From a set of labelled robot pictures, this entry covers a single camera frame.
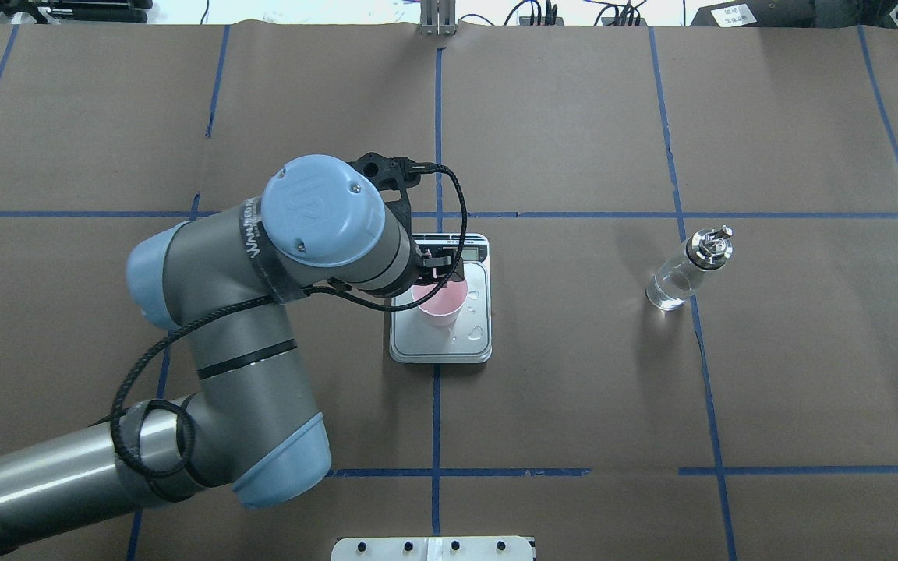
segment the label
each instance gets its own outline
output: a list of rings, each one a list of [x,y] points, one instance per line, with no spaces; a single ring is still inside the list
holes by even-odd
[[[719,27],[738,27],[758,22],[755,19],[755,15],[751,13],[751,8],[748,8],[746,4],[727,6],[726,8],[719,8],[719,10],[712,10],[709,13],[712,13],[712,17],[716,18],[716,23],[719,24]]]
[[[255,259],[261,253],[259,249],[259,209],[256,205],[259,198],[252,198],[245,201],[245,210],[242,212],[242,235],[245,237],[245,251],[249,253],[249,259]]]

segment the metal bracket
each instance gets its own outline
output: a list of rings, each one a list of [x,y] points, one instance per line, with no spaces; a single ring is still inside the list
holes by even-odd
[[[421,0],[421,35],[456,35],[456,0]]]
[[[535,543],[520,536],[343,538],[334,544],[331,561],[535,561]]]

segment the metal bottle cap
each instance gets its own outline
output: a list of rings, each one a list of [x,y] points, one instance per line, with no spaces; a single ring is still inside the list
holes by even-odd
[[[688,241],[688,258],[702,269],[719,269],[734,256],[734,244],[730,241],[733,236],[734,229],[725,224],[719,230],[696,231]]]

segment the pink cup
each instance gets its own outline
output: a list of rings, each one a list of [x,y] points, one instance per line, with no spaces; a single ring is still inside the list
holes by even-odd
[[[417,301],[428,292],[433,291],[435,287],[435,284],[429,284],[427,287],[415,284],[411,287],[411,297]],[[459,281],[459,283],[453,283],[450,280],[430,301],[418,306],[418,309],[434,326],[451,326],[455,322],[456,316],[459,316],[459,310],[463,309],[463,305],[466,303],[468,291],[469,284],[466,283],[466,280]]]

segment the light blue joint cap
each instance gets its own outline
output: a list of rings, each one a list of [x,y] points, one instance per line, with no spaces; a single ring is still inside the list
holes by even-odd
[[[131,298],[149,322],[167,331],[177,330],[179,326],[172,322],[164,304],[164,256],[175,233],[188,223],[183,221],[145,239],[127,259],[127,287]]]
[[[245,508],[274,506],[320,483],[329,469],[324,415],[317,413],[243,473],[232,491]]]
[[[366,255],[384,233],[377,188],[337,157],[297,157],[272,175],[261,199],[272,244],[307,266],[343,266]]]

